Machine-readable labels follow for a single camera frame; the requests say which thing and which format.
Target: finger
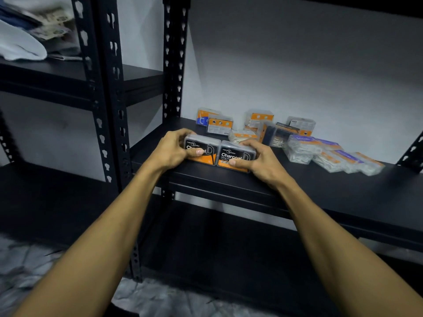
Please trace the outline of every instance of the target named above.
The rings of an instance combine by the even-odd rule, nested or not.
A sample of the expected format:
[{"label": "finger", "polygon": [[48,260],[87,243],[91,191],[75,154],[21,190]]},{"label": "finger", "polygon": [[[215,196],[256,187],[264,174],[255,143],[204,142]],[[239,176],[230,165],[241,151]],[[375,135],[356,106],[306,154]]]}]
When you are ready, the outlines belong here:
[{"label": "finger", "polygon": [[253,165],[254,161],[247,161],[244,159],[238,159],[238,158],[234,158],[234,159],[230,159],[229,160],[229,164],[231,166],[237,167],[237,168],[246,168],[251,170],[252,165]]},{"label": "finger", "polygon": [[186,156],[185,158],[193,158],[193,157],[199,157],[204,154],[204,150],[201,148],[198,149],[186,149]]},{"label": "finger", "polygon": [[266,145],[257,142],[254,139],[247,139],[242,141],[240,144],[242,144],[243,146],[250,146],[253,147],[254,149],[257,150],[258,153],[262,153],[264,151],[264,149],[266,149]]},{"label": "finger", "polygon": [[190,129],[186,129],[186,128],[182,128],[182,129],[179,129],[179,130],[176,130],[176,131],[173,131],[173,132],[176,134],[176,136],[178,138],[179,137],[185,137],[185,136],[187,136],[189,134],[195,134],[194,131],[192,131]]}]

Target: purple label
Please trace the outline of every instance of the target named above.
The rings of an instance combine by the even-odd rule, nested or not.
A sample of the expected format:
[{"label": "purple label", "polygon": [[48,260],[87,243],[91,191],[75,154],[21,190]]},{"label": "purple label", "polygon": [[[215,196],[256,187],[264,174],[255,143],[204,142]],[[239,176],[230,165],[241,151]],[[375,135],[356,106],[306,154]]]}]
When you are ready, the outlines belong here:
[{"label": "purple label", "polygon": [[318,138],[316,138],[316,140],[319,140],[321,143],[327,144],[329,146],[339,146],[339,143],[336,143],[333,141],[327,141],[327,140],[318,139]]},{"label": "purple label", "polygon": [[360,159],[357,159],[356,157],[353,157],[352,155],[350,155],[349,153],[346,153],[343,150],[335,150],[334,152],[343,155],[345,158],[348,158],[350,160],[356,161],[359,164],[362,164],[363,162]]},{"label": "purple label", "polygon": [[308,141],[308,142],[316,141],[316,139],[313,138],[313,137],[299,136],[299,135],[296,135],[296,134],[293,134],[291,137],[294,137],[295,139],[297,139],[299,141]]}]

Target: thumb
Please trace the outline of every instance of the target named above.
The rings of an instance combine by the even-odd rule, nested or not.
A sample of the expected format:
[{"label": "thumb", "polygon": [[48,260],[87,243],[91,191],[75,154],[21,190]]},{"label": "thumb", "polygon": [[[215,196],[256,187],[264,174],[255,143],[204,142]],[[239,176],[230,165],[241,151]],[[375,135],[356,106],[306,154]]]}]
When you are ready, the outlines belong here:
[{"label": "thumb", "polygon": [[204,150],[201,148],[198,149],[185,149],[187,155],[186,158],[193,158],[193,157],[199,157],[204,154]]},{"label": "thumb", "polygon": [[234,158],[234,159],[230,159],[229,160],[229,164],[231,166],[237,167],[237,168],[246,168],[248,170],[251,170],[252,168],[252,163],[253,161],[247,161],[244,159],[238,159],[238,158]]}]

